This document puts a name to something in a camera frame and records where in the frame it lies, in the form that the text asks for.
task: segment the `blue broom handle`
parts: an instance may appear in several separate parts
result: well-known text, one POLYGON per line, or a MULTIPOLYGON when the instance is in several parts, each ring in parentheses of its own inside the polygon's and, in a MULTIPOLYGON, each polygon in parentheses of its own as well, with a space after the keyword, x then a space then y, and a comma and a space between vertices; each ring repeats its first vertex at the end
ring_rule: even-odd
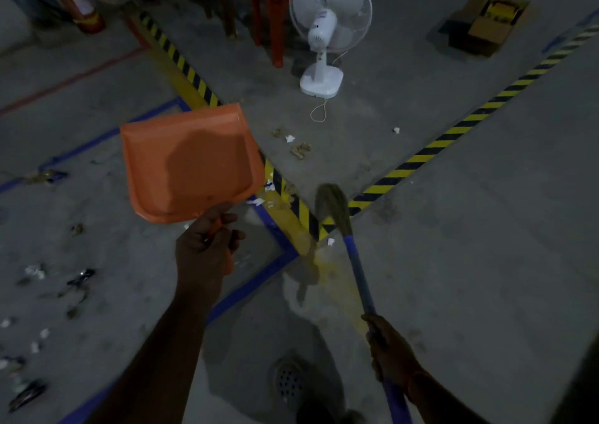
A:
MULTIPOLYGON (((366 281, 366 276, 364 275, 362 262, 360 261, 360 255, 358 254, 358 248, 356 247, 353 235, 343 237, 343 241, 345 241, 349 260, 352 263, 353 275, 356 278, 356 285, 358 286, 358 292, 360 293, 360 300, 362 300, 364 312, 366 314, 377 315, 376 307, 374 306, 374 301, 370 294, 370 288, 366 281)), ((379 340, 385 342, 378 328, 369 324, 368 329, 373 337, 377 337, 379 340)), ((391 383, 388 378, 383 378, 383 388, 385 389, 385 395, 387 396, 387 404, 389 405, 393 424, 412 424, 412 417, 410 417, 406 398, 400 388, 391 383)))

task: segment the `hand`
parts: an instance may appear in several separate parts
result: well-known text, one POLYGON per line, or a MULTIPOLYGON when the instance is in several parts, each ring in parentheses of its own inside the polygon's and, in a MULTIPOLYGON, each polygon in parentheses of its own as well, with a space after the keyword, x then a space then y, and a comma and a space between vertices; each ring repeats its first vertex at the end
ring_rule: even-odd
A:
POLYGON ((229 230, 227 224, 237 220, 237 215, 226 213, 232 203, 225 202, 207 210, 177 238, 177 294, 194 295, 209 310, 221 295, 223 276, 226 274, 227 249, 235 252, 244 232, 229 230), (221 220, 223 226, 212 240, 206 235, 213 224, 221 220))
POLYGON ((368 333, 370 354, 373 357, 372 367, 379 382, 383 376, 392 383, 406 390, 408 381, 416 372, 424 372, 408 342, 383 317, 365 314, 362 320, 378 328, 384 339, 382 343, 377 337, 368 333))

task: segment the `dustpan handle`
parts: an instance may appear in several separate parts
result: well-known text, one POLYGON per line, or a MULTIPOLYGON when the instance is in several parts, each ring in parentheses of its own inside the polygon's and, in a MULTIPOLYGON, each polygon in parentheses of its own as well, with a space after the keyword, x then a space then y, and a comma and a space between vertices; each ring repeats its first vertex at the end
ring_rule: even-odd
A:
MULTIPOLYGON (((212 227, 210 227, 210 230, 206 234, 206 239, 208 239, 209 243, 212 242, 212 239, 214 238, 216 232, 218 232, 222 226, 223 226, 223 223, 221 221, 221 218, 218 218, 217 220, 214 221, 214 223, 212 224, 212 227)), ((228 276, 233 272, 233 255, 231 254, 230 249, 226 250, 225 256, 226 256, 225 276, 228 276)))

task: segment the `fan grille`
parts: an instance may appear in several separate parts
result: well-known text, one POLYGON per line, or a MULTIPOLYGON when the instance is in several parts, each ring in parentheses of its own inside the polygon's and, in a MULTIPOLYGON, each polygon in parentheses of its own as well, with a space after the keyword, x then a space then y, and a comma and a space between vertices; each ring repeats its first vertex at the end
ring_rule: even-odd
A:
MULTIPOLYGON (((294 12, 294 0, 289 0, 289 13, 296 30, 304 39, 307 39, 310 29, 298 22, 294 12)), ((327 50, 331 52, 343 52, 353 48, 366 35, 368 28, 370 27, 370 21, 372 20, 372 1, 363 0, 362 7, 357 14, 345 16, 336 12, 336 15, 338 28, 343 27, 349 29, 353 36, 348 46, 329 46, 327 50)))

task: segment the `broom bristles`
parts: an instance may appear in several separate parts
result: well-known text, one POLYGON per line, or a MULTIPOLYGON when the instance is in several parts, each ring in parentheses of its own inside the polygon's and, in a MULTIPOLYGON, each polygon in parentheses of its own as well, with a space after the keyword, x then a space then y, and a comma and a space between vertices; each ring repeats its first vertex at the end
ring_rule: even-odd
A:
POLYGON ((349 221, 348 199, 339 186, 332 183, 320 185, 316 193, 316 206, 319 205, 328 210, 343 237, 353 234, 352 223, 349 221))

